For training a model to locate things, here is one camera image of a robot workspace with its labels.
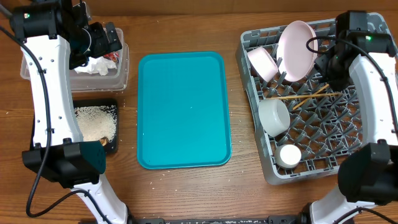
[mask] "small white cup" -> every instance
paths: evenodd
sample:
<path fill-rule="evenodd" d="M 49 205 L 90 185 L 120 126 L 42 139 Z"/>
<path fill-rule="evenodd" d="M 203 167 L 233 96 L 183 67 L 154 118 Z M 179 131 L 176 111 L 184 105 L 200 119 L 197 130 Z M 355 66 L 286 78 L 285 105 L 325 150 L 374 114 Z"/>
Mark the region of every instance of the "small white cup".
<path fill-rule="evenodd" d="M 275 162 L 284 169 L 293 169 L 301 160 L 300 149 L 292 144 L 279 146 L 275 150 Z"/>
<path fill-rule="evenodd" d="M 283 133 L 290 125 L 289 111 L 281 100 L 261 100 L 259 117 L 264 131 L 272 137 Z"/>
<path fill-rule="evenodd" d="M 253 68 L 266 82 L 269 82 L 278 72 L 274 59 L 263 47 L 249 51 L 248 58 Z"/>

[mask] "brown tabletop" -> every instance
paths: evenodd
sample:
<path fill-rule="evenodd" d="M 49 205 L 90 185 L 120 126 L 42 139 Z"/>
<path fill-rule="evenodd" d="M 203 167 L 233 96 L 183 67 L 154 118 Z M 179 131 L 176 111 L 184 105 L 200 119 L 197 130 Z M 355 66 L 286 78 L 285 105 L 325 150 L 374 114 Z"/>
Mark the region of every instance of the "brown tabletop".
<path fill-rule="evenodd" d="M 336 176 L 295 184 L 270 185 L 262 174 L 249 102 L 239 77 L 235 51 L 246 30 L 287 25 L 295 20 L 335 18 L 341 12 L 226 14 L 213 16 L 95 17 L 122 28 L 130 49 L 130 74 L 123 92 L 74 94 L 74 99 L 110 97 L 120 107 L 119 151 L 106 158 L 106 176 L 118 197 L 137 218 L 256 218 L 296 214 L 308 202 L 326 195 Z M 380 12 L 398 37 L 398 12 Z M 8 21 L 1 20 L 8 27 Z M 177 170 L 146 170 L 136 157 L 137 66 L 153 53 L 213 50 L 225 62 L 233 155 L 224 166 Z M 25 168 L 21 152 L 28 150 L 33 119 L 30 84 L 19 73 L 22 52 L 0 34 L 0 223 L 76 223 L 93 219 L 76 196 L 50 213 L 28 218 L 25 205 L 35 173 Z M 192 88 L 193 94 L 201 89 Z M 57 183 L 42 179 L 32 206 L 38 212 L 68 193 Z M 398 203 L 377 207 L 398 220 Z M 363 213 L 358 223 L 381 219 Z"/>

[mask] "teal tray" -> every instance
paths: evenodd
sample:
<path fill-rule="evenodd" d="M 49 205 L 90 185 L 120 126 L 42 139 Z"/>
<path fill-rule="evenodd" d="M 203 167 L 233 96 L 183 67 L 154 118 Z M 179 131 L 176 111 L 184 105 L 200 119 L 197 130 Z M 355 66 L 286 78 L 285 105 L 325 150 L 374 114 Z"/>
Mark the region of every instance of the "teal tray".
<path fill-rule="evenodd" d="M 216 52 L 139 63 L 137 159 L 146 169 L 219 166 L 232 155 L 224 61 Z"/>

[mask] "wooden chopstick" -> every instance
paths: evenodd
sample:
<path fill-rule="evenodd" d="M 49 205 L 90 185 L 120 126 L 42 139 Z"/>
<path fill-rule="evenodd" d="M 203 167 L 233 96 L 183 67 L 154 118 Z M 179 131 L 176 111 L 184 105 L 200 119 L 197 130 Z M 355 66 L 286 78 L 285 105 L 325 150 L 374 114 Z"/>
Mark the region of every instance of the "wooden chopstick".
<path fill-rule="evenodd" d="M 293 96 L 280 96 L 269 98 L 270 100 L 290 100 L 290 99 L 298 99 L 298 98 L 313 98 L 313 97 L 321 97 L 321 96 L 335 96 L 340 95 L 341 93 L 321 93 L 321 94 L 312 94 L 312 95 L 293 95 Z"/>
<path fill-rule="evenodd" d="M 314 94 L 318 94 L 318 93 L 322 92 L 324 89 L 326 89 L 326 88 L 328 88 L 328 87 L 329 87 L 329 84 L 326 84 L 325 86 L 323 86 L 322 88 L 320 88 L 318 91 L 316 91 Z M 299 108 L 301 105 L 303 105 L 305 102 L 307 102 L 307 100 L 309 100 L 309 98 L 307 98 L 307 99 L 303 100 L 301 103 L 295 105 L 295 106 L 293 107 L 293 110 L 296 110 L 297 108 Z"/>

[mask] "dish drying rack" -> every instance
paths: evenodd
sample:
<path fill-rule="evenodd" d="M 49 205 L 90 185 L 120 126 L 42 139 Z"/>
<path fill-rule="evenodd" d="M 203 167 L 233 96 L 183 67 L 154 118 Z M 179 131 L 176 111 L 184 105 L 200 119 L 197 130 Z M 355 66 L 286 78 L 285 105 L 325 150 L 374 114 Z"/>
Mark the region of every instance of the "dish drying rack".
<path fill-rule="evenodd" d="M 335 20 L 308 22 L 317 36 L 334 35 Z M 322 88 L 322 76 L 315 70 L 297 82 L 284 80 L 286 73 L 278 73 L 270 82 L 264 81 L 251 67 L 248 52 L 264 47 L 275 60 L 278 41 L 287 26 L 246 31 L 236 51 L 243 88 L 248 95 L 254 121 L 254 137 L 259 151 L 262 171 L 266 181 L 273 185 L 297 182 L 336 174 L 340 164 L 361 145 L 362 124 L 358 98 L 354 86 L 349 86 L 338 96 L 308 99 L 294 110 L 294 106 L 306 100 L 282 100 L 290 115 L 289 129 L 270 137 L 259 119 L 260 100 L 287 95 L 311 95 Z M 368 14 L 368 30 L 390 34 L 384 18 L 378 13 Z M 334 41 L 318 41 L 318 49 L 326 50 Z M 324 90 L 333 93 L 330 88 Z M 279 167 L 274 159 L 277 146 L 295 144 L 302 152 L 302 159 L 294 169 Z"/>

